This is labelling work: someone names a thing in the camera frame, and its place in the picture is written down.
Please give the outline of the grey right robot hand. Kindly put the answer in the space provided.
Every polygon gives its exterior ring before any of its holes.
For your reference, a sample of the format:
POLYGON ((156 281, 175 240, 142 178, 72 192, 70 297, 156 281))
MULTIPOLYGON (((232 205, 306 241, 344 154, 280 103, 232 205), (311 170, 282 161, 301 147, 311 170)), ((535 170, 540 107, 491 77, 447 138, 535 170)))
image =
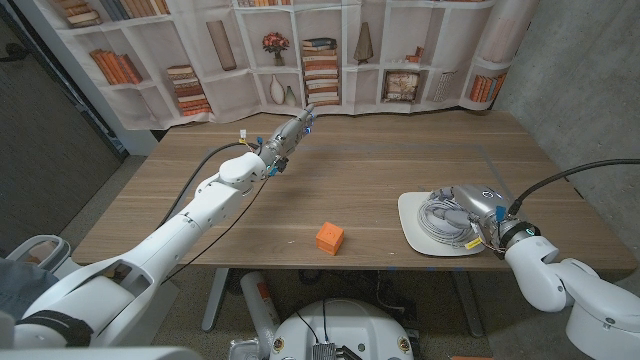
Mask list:
POLYGON ((455 185, 432 192, 420 205, 420 227, 435 241, 470 250, 477 243, 503 256, 527 237, 539 236, 533 224, 507 214, 505 197, 485 185, 455 185))

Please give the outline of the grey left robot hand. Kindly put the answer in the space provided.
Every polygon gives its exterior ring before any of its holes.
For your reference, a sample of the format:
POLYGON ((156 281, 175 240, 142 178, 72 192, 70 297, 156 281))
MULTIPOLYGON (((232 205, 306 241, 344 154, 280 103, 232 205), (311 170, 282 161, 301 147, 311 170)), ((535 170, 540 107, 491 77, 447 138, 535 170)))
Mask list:
POLYGON ((288 156, 294 152, 299 142, 311 132, 314 105, 308 105, 296 117, 280 125, 263 146, 259 157, 266 165, 268 177, 283 172, 288 156))

